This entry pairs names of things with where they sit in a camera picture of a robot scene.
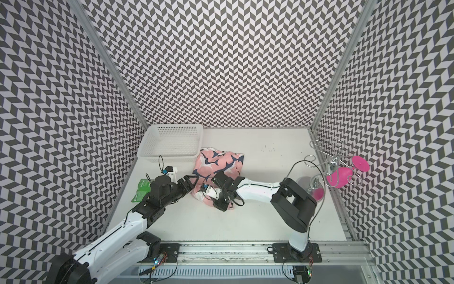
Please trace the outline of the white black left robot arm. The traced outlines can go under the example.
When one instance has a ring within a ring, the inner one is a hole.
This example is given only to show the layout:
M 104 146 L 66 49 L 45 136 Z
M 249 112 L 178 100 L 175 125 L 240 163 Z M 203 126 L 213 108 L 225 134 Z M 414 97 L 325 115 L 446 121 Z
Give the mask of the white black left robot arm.
M 141 202 L 113 229 L 73 254 L 54 257 L 45 283 L 107 284 L 133 264 L 158 255 L 161 240 L 148 229 L 168 205 L 190 193 L 198 180 L 195 175 L 177 182 L 169 175 L 156 177 Z

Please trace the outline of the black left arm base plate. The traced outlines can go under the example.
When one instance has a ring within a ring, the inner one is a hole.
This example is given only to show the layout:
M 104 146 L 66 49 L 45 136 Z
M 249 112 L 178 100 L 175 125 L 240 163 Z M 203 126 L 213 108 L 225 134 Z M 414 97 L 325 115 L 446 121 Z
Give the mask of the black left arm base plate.
M 160 247 L 153 245 L 141 263 L 154 263 L 161 255 L 165 256 L 166 263 L 177 263 L 180 248 L 180 243 L 161 243 Z

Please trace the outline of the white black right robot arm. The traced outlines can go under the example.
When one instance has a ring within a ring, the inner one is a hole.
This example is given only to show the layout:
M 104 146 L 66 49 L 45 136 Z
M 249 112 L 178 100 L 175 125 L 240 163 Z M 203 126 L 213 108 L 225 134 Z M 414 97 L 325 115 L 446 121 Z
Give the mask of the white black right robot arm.
M 216 209 L 226 212 L 232 206 L 243 207 L 246 201 L 259 201 L 273 206 L 281 219 L 293 230 L 288 245 L 302 254 L 309 248 L 309 233 L 317 201 L 294 180 L 257 182 L 238 176 L 235 179 L 217 172 L 202 182 L 199 193 Z

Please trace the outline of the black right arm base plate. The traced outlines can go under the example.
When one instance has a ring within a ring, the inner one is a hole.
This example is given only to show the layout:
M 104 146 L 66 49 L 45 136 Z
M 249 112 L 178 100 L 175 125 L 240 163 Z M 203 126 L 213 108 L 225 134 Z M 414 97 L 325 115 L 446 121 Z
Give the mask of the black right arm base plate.
M 318 244 L 308 243 L 304 251 L 299 252 L 289 243 L 273 243 L 271 252 L 275 263 L 298 262 L 298 263 L 321 263 L 322 256 Z

